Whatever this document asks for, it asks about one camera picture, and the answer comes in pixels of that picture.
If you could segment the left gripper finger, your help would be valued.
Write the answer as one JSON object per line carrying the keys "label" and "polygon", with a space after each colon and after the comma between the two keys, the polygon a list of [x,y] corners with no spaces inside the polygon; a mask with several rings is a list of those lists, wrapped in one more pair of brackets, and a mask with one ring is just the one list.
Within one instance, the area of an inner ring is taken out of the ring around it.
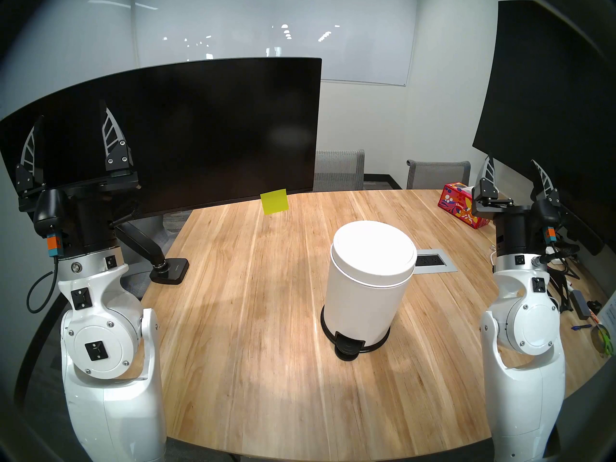
{"label": "left gripper finger", "polygon": [[106,171],[110,176],[131,175],[134,167],[124,133],[104,100],[99,100],[99,109]]}
{"label": "left gripper finger", "polygon": [[15,166],[18,194],[45,185],[45,151],[44,116],[40,115],[23,145],[20,163]]}

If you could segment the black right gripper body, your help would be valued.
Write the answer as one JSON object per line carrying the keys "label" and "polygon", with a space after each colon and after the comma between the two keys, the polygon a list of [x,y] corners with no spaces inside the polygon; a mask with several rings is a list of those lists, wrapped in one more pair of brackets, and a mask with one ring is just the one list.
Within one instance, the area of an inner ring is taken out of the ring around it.
{"label": "black right gripper body", "polygon": [[531,209],[531,205],[515,205],[510,198],[493,199],[488,205],[472,200],[472,215],[494,222],[497,256],[544,254],[549,204],[545,209]]}

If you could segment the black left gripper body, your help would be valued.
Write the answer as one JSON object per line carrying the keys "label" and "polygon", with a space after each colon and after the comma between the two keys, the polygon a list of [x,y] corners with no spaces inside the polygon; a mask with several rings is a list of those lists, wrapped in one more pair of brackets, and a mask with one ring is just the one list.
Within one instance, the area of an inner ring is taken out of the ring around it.
{"label": "black left gripper body", "polygon": [[30,216],[50,256],[70,258],[117,246],[112,198],[141,187],[137,172],[69,184],[45,184],[18,194],[19,211]]}

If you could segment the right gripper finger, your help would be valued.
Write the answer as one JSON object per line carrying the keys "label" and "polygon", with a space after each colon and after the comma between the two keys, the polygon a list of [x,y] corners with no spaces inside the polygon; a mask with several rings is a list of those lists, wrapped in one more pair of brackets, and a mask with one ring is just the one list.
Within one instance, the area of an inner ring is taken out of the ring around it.
{"label": "right gripper finger", "polygon": [[474,186],[474,201],[488,205],[488,202],[493,199],[498,199],[498,189],[496,187],[494,159],[491,155],[488,155],[477,175]]}
{"label": "right gripper finger", "polygon": [[547,204],[561,210],[560,196],[547,172],[535,160],[531,160],[536,171],[532,177],[533,188],[530,194],[531,209],[545,209]]}

